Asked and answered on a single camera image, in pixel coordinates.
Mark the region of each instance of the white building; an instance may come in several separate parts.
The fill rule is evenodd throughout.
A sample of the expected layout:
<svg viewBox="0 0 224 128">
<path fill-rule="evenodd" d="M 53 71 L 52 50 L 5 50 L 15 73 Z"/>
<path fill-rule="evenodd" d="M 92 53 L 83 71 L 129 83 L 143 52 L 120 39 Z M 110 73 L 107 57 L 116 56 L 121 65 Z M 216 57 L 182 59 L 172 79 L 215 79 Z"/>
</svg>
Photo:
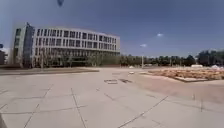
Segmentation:
<svg viewBox="0 0 224 128">
<path fill-rule="evenodd" d="M 96 54 L 119 55 L 120 38 L 75 28 L 35 28 L 27 23 L 14 29 L 10 62 L 39 67 L 51 60 L 60 66 L 62 60 L 85 63 L 86 57 Z"/>
</svg>

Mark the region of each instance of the ground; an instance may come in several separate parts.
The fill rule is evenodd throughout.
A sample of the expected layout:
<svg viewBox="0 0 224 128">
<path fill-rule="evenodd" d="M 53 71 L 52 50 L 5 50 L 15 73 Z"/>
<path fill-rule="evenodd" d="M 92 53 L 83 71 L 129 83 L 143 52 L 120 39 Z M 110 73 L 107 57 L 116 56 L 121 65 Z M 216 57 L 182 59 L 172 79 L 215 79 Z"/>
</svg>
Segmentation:
<svg viewBox="0 0 224 128">
<path fill-rule="evenodd" d="M 182 84 L 142 75 L 145 70 L 141 69 L 98 70 L 0 76 L 2 125 L 7 128 L 224 126 L 223 81 Z M 195 88 L 200 91 L 190 93 Z M 203 89 L 204 97 L 199 95 Z M 209 89 L 218 94 L 208 93 Z"/>
</svg>

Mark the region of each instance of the street light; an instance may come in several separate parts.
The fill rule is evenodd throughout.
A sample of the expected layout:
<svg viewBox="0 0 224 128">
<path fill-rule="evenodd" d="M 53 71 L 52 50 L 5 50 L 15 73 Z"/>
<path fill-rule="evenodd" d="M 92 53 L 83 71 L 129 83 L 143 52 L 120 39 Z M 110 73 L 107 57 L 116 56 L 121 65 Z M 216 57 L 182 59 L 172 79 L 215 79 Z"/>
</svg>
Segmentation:
<svg viewBox="0 0 224 128">
<path fill-rule="evenodd" d="M 147 47 L 147 44 L 141 44 L 140 45 L 142 48 Z M 144 68 L 144 53 L 142 53 L 142 69 Z"/>
</svg>

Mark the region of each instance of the cloud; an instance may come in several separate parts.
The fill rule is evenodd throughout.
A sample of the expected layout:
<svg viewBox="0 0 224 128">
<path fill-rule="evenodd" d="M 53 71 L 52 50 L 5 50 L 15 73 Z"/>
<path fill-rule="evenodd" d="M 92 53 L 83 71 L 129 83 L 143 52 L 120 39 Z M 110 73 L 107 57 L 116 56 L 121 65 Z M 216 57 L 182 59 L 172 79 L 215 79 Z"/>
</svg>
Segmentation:
<svg viewBox="0 0 224 128">
<path fill-rule="evenodd" d="M 141 44 L 140 46 L 145 48 L 145 47 L 147 47 L 147 44 Z"/>
<path fill-rule="evenodd" d="M 163 37 L 163 34 L 162 33 L 158 33 L 157 37 Z"/>
</svg>

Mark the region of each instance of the blue sky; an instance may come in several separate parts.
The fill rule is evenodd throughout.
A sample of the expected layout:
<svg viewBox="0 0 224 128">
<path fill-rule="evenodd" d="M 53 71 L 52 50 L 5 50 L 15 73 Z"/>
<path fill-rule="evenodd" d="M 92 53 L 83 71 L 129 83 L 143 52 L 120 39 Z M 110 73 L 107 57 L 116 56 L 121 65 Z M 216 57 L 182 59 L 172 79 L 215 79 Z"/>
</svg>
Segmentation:
<svg viewBox="0 0 224 128">
<path fill-rule="evenodd" d="M 125 54 L 186 56 L 224 49 L 223 0 L 65 0 L 62 7 L 57 0 L 0 0 L 5 47 L 13 24 L 24 22 L 117 35 Z"/>
</svg>

